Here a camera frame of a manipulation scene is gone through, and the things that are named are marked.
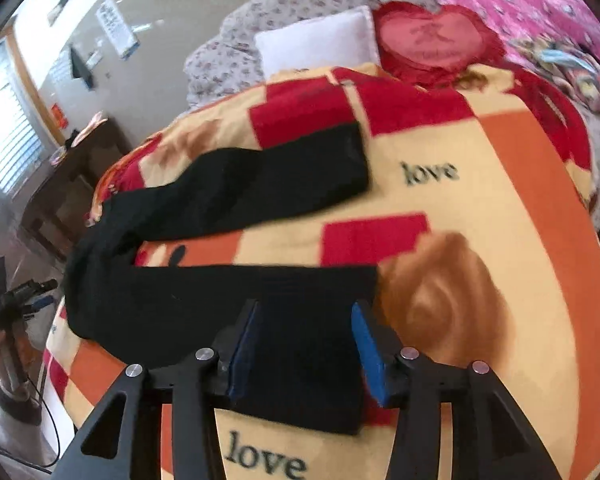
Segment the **left hand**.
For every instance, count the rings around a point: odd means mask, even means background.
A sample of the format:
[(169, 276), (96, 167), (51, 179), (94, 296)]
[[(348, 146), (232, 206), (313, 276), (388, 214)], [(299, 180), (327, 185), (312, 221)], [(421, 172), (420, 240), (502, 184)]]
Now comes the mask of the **left hand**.
[(15, 322), (0, 330), (0, 387), (12, 400), (29, 399), (29, 372), (41, 363), (41, 352), (31, 344), (26, 324)]

